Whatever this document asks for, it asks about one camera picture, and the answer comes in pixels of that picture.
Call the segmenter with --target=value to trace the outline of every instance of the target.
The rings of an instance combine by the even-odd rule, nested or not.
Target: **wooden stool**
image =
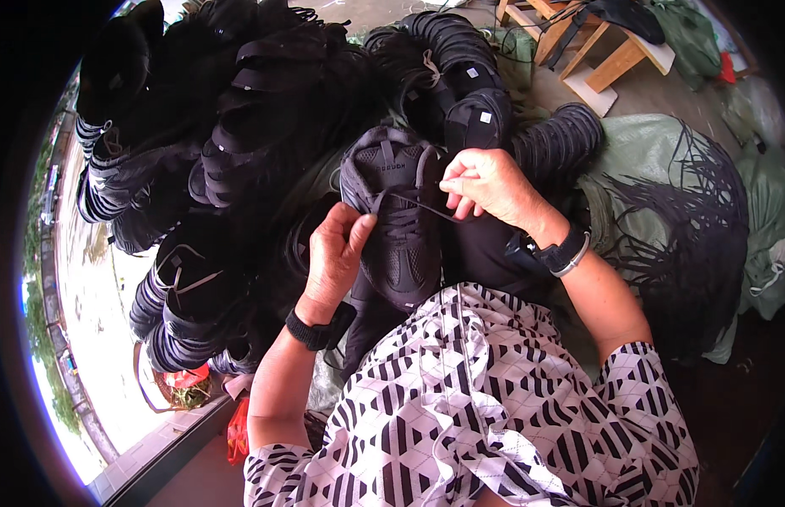
[[[510,18],[513,18],[518,25],[525,28],[535,41],[539,42],[539,47],[536,49],[536,55],[534,56],[534,63],[542,65],[548,60],[551,51],[556,47],[556,43],[559,41],[561,35],[572,23],[572,15],[550,25],[548,30],[543,33],[541,27],[533,26],[537,25],[537,23],[528,18],[525,13],[528,11],[535,11],[536,17],[539,18],[539,22],[541,22],[542,19],[550,19],[551,16],[564,10],[568,5],[570,5],[569,2],[550,3],[549,0],[528,0],[527,2],[519,2],[518,0],[499,0],[497,18],[499,19],[500,25],[505,25]],[[584,37],[588,37],[599,25],[601,25],[601,20],[590,14],[587,16],[579,33],[583,34]],[[580,49],[582,46],[583,45],[581,44],[576,44],[575,41],[571,41],[565,50]]]
[[[501,25],[508,23],[510,18],[513,18],[520,25],[532,25],[533,23],[528,19],[524,10],[534,9],[536,12],[549,19],[551,15],[564,9],[568,4],[562,5],[561,3],[550,3],[549,0],[528,0],[528,2],[517,2],[517,0],[500,0],[497,7],[497,18]],[[671,64],[674,62],[674,51],[668,47],[668,44],[661,44],[654,46],[649,44],[642,37],[635,35],[631,31],[621,28],[626,34],[627,40],[621,47],[616,49],[611,55],[607,57],[599,66],[593,70],[590,66],[581,63],[587,51],[592,49],[595,42],[607,31],[610,24],[606,21],[601,21],[597,17],[590,15],[581,27],[585,27],[595,23],[595,30],[587,37],[586,42],[580,49],[572,45],[566,49],[578,49],[578,52],[572,57],[572,60],[567,67],[561,72],[559,79],[570,90],[595,111],[598,116],[603,117],[607,114],[610,107],[615,104],[618,94],[610,86],[613,81],[621,77],[626,71],[641,62],[643,58],[648,57],[654,66],[660,71],[661,74],[666,76],[671,71]],[[548,30],[542,35],[538,27],[526,27],[525,30],[540,41],[539,48],[536,50],[534,62],[542,65],[550,54],[550,51],[559,41],[561,34],[572,23],[572,16],[567,19],[551,25]]]

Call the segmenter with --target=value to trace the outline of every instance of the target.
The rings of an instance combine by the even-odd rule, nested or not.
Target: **person's left hand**
[[[376,215],[360,215],[347,204],[336,203],[311,235],[308,282],[294,310],[303,323],[330,323],[356,281],[359,258],[376,220]]]

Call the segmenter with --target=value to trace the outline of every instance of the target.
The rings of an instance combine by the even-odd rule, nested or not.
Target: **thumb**
[[[442,180],[438,186],[444,192],[476,200],[475,195],[477,194],[479,181],[477,177],[453,177]]]
[[[378,217],[373,214],[362,215],[350,228],[350,238],[348,240],[346,254],[348,256],[357,255],[362,252],[364,244],[367,243],[367,238],[370,237],[370,232],[376,226]]]

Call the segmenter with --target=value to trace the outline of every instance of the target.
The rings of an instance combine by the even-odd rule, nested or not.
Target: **patterned sleeve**
[[[672,500],[691,505],[699,461],[654,347],[641,341],[621,346],[609,356],[593,387],[644,448],[643,473],[655,482],[679,486]]]
[[[303,479],[303,470],[312,457],[311,451],[300,445],[272,444],[252,451],[243,465],[243,505],[286,504]]]

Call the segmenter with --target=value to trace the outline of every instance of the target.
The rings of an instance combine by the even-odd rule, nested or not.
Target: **black watch strap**
[[[309,327],[297,317],[294,308],[291,308],[286,317],[286,327],[291,336],[304,343],[308,350],[333,350],[355,318],[356,309],[342,301],[333,313],[330,324]]]
[[[585,243],[588,243],[586,234],[588,233],[571,226],[567,238],[560,245],[550,245],[544,250],[537,248],[534,257],[547,266],[554,276],[560,277],[569,271],[570,264],[579,256]]]

